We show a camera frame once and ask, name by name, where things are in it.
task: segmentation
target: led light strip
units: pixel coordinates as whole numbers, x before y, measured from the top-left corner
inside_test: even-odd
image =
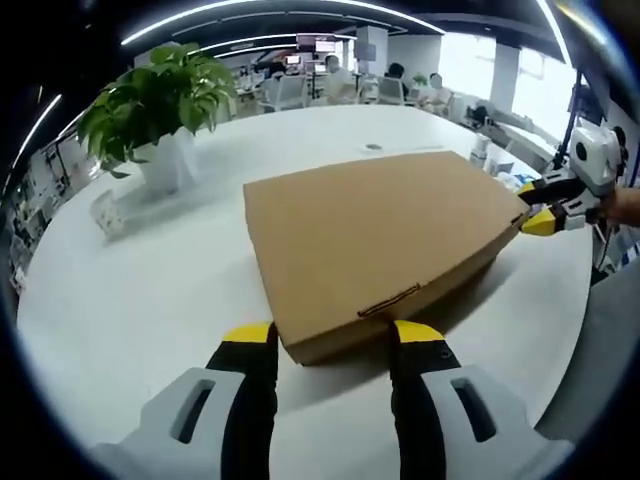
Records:
[[[224,57],[229,57],[231,55],[239,55],[241,53],[247,53],[247,52],[259,52],[260,50],[276,50],[278,48],[295,48],[297,46],[298,46],[297,43],[283,43],[281,45],[268,45],[266,47],[245,48],[244,50],[236,50],[234,52],[221,53],[220,55],[216,55],[215,58],[224,58]]]
[[[16,166],[16,163],[18,163],[18,159],[20,158],[20,155],[22,155],[22,152],[24,152],[24,149],[27,148],[27,144],[29,143],[29,141],[31,140],[31,137],[33,137],[33,134],[36,133],[36,130],[38,130],[38,127],[40,126],[40,124],[43,122],[43,120],[45,119],[45,117],[47,115],[49,115],[49,112],[51,110],[53,110],[53,107],[56,106],[56,104],[62,99],[62,95],[58,95],[56,98],[54,98],[53,100],[51,100],[51,103],[49,105],[47,105],[47,108],[45,108],[44,112],[42,112],[42,115],[40,115],[40,118],[38,118],[38,120],[36,120],[36,123],[33,125],[33,127],[31,127],[31,131],[29,132],[29,134],[27,135],[27,138],[24,139],[24,143],[22,144],[22,146],[20,147],[20,151],[18,151],[18,155],[16,156],[16,159],[13,161],[13,164],[11,165],[11,169],[13,170]]]
[[[192,8],[191,10],[185,10],[184,12],[178,13],[176,15],[172,15],[170,17],[165,18],[164,20],[160,20],[159,22],[153,23],[151,25],[149,25],[148,27],[143,28],[142,30],[138,30],[137,32],[129,35],[127,38],[125,38],[124,40],[122,40],[122,42],[120,42],[120,45],[128,45],[129,43],[133,42],[134,40],[137,40],[138,38],[142,37],[143,35],[157,29],[160,28],[164,25],[167,25],[171,22],[175,22],[176,20],[180,20],[181,18],[185,18],[191,15],[195,15],[197,13],[200,12],[205,12],[207,10],[213,10],[214,8],[222,8],[222,7],[227,7],[229,5],[238,5],[241,3],[252,3],[252,2],[260,2],[260,1],[264,1],[264,0],[224,0],[222,2],[216,2],[216,3],[210,3],[208,5],[202,5],[200,7],[197,8]],[[408,20],[410,22],[413,23],[417,23],[418,25],[422,25],[423,27],[427,27],[430,28],[438,33],[444,34],[446,33],[444,30],[431,25],[430,23],[424,22],[418,18],[412,17],[410,15],[398,12],[396,10],[391,10],[390,8],[385,8],[385,7],[380,7],[378,5],[372,5],[370,3],[365,3],[365,2],[358,2],[358,1],[354,1],[354,0],[316,0],[317,2],[331,2],[331,3],[341,3],[343,5],[351,5],[354,7],[361,7],[361,8],[366,8],[369,10],[375,10],[377,12],[382,12],[382,13],[386,13],[388,15],[392,15],[394,17],[399,17],[399,18],[403,18],[405,20]]]
[[[64,133],[69,130],[71,128],[71,125],[73,125],[81,116],[82,114],[85,112],[85,110],[81,111],[76,118],[74,118],[73,120],[71,120],[69,122],[69,125],[67,125],[66,127],[64,127],[62,130],[60,130],[60,133],[58,134],[58,136],[56,137],[56,140],[60,140],[60,138],[62,138],[62,135],[64,135]]]
[[[558,42],[558,46],[560,47],[560,51],[562,52],[562,58],[564,58],[564,63],[566,63],[569,67],[573,68],[571,63],[571,57],[569,56],[569,49],[567,48],[567,43],[564,41],[564,37],[562,36],[562,32],[560,32],[560,26],[556,21],[553,13],[551,12],[551,8],[547,5],[546,0],[536,0],[538,5],[540,6],[540,10],[544,14],[547,22],[549,22],[549,26],[553,31],[553,35],[556,37],[556,42]]]
[[[336,38],[340,38],[342,40],[357,40],[357,37],[353,37],[351,35],[336,35],[334,33],[280,33],[277,35],[262,35],[260,37],[249,37],[249,38],[241,38],[239,40],[231,40],[229,42],[216,43],[215,45],[209,45],[208,47],[203,47],[200,50],[194,50],[194,52],[204,52],[205,50],[211,50],[212,48],[218,47],[226,47],[227,45],[233,45],[234,43],[244,43],[244,42],[254,42],[256,40],[268,40],[272,38],[288,38],[288,37],[297,37],[298,35],[320,35],[320,36],[332,36]]]

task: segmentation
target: screen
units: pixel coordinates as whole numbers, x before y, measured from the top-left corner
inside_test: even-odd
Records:
[[[314,35],[298,35],[297,40],[299,50],[310,51],[316,45],[316,37]]]
[[[373,44],[357,41],[353,53],[357,60],[376,61],[376,46]]]
[[[316,40],[316,52],[335,52],[335,42],[327,42],[326,40]]]

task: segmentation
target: desk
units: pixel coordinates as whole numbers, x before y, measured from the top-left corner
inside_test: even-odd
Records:
[[[101,176],[60,209],[31,262],[18,331],[38,383],[81,444],[121,440],[146,401],[207,363],[224,332],[271,318],[244,219],[245,182],[385,154],[468,156],[474,141],[445,119],[396,106],[307,108],[225,123],[196,137],[209,202],[115,243],[106,242],[89,206],[108,188],[118,193],[142,180]],[[368,150],[371,143],[383,151]],[[535,175],[495,145],[489,154],[515,161],[514,173]],[[462,319],[447,334],[458,359],[518,393],[532,424],[575,347],[591,253],[590,229],[519,235],[449,313]],[[305,368],[280,349],[277,393],[272,478],[398,478],[391,383],[380,362]]]
[[[508,152],[512,150],[514,144],[519,143],[526,149],[533,152],[536,156],[540,157],[544,161],[544,165],[551,162],[553,157],[555,157],[557,149],[535,133],[527,132],[522,128],[501,122],[498,122],[498,126],[511,139],[511,142],[506,148]]]

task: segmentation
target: computer monitor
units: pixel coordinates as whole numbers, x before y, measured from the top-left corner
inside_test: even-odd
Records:
[[[336,42],[326,40],[316,40],[316,52],[333,53],[336,51]]]

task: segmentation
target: white chair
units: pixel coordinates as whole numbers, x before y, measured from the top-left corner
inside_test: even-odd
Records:
[[[404,105],[402,82],[397,78],[378,78],[378,101],[381,105]]]
[[[307,81],[303,75],[271,78],[264,82],[264,97],[258,104],[264,111],[280,112],[304,108],[307,105]]]
[[[409,90],[409,95],[407,95],[407,101],[405,102],[406,105],[409,105],[411,107],[417,106],[418,102],[420,101],[421,93],[422,92],[419,88],[412,88],[411,90]]]

